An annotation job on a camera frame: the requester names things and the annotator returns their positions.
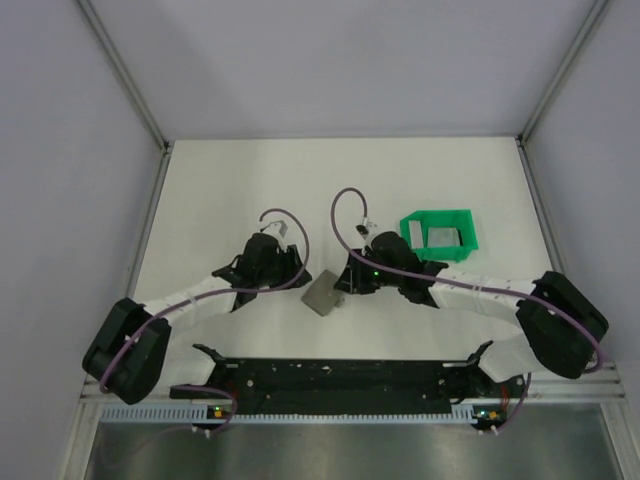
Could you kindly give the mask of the grey card holder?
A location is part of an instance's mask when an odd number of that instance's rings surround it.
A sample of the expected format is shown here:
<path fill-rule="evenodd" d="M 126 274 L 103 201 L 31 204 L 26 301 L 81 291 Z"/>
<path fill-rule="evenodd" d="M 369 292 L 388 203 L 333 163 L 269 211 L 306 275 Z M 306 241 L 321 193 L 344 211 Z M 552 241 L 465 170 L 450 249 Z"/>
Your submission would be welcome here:
<path fill-rule="evenodd" d="M 338 279 L 332 271 L 323 270 L 301 297 L 302 303 L 317 315 L 328 316 L 345 301 L 345 293 L 334 288 Z"/>

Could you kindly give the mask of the green plastic bin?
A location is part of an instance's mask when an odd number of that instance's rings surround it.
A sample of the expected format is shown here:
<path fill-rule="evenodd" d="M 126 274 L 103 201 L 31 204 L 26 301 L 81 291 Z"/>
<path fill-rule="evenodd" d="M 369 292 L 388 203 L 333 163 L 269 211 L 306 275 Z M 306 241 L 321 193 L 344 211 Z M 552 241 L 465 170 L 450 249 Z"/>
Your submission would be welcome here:
<path fill-rule="evenodd" d="M 461 262 L 479 248 L 470 210 L 418 210 L 399 222 L 420 260 Z"/>

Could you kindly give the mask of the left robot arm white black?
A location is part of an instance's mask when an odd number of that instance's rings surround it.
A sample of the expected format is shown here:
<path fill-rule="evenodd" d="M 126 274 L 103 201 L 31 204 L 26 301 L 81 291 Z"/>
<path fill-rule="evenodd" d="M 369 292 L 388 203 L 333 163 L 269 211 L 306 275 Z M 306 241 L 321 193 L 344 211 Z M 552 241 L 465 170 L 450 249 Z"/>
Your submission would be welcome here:
<path fill-rule="evenodd" d="M 82 360 L 84 371 L 128 405 L 155 388 L 195 387 L 216 396 L 227 374 L 205 348 L 172 352 L 177 337 L 204 320 L 239 310 L 259 295 L 300 288 L 312 280 L 309 253 L 265 231 L 253 234 L 244 251 L 199 283 L 147 302 L 117 301 Z"/>

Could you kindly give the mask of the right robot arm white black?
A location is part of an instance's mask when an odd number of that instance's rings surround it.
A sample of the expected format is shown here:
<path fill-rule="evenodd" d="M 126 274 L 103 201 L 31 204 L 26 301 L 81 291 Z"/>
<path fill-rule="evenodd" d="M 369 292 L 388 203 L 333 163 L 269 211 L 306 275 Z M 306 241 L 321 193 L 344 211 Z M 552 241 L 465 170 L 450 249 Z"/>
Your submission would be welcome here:
<path fill-rule="evenodd" d="M 516 335 L 489 340 L 470 356 L 467 384 L 481 396 L 516 376 L 548 370 L 578 379 L 604 363 L 600 342 L 609 323 L 559 272 L 547 271 L 534 280 L 470 274 L 420 259 L 403 238 L 388 231 L 350 251 L 334 287 L 352 295 L 392 287 L 413 304 L 468 311 L 516 327 Z"/>

